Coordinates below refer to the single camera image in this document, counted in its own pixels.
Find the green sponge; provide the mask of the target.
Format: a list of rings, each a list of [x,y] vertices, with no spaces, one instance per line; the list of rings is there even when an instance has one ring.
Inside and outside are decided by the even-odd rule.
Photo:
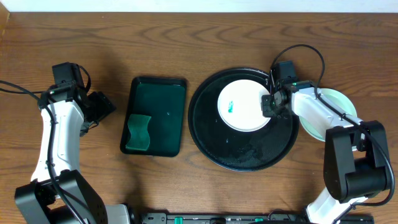
[[[150,136],[148,125],[150,116],[142,114],[131,114],[127,121],[129,130],[129,139],[126,143],[126,149],[134,151],[146,151],[150,146]]]

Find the mint green plate front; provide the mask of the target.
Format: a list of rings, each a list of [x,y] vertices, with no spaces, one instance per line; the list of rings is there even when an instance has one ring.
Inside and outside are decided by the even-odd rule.
[[[337,106],[339,106],[341,109],[343,109],[345,112],[349,113],[350,115],[357,116],[357,111],[356,108],[354,107],[354,104],[351,102],[351,100],[342,94],[341,92],[330,89],[330,88],[322,88],[321,89],[322,93],[326,98],[328,98],[330,101],[334,102]],[[303,127],[303,129],[309,133],[313,138],[324,142],[324,138],[317,132],[317,130],[304,118],[300,117],[300,123]]]

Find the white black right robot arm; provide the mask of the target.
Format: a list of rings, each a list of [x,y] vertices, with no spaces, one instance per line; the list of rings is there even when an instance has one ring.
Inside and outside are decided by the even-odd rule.
[[[284,113],[307,120],[325,140],[325,188],[305,213],[311,223],[340,223],[357,206],[388,203],[396,181],[384,126],[365,122],[324,97],[311,81],[293,82],[261,98],[262,113]]]

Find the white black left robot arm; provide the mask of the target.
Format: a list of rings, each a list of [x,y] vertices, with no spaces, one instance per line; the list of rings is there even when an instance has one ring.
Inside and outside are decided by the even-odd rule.
[[[15,192],[27,223],[130,223],[125,204],[105,205],[80,172],[80,138],[115,110],[102,92],[54,85],[39,100],[43,135],[30,183]]]

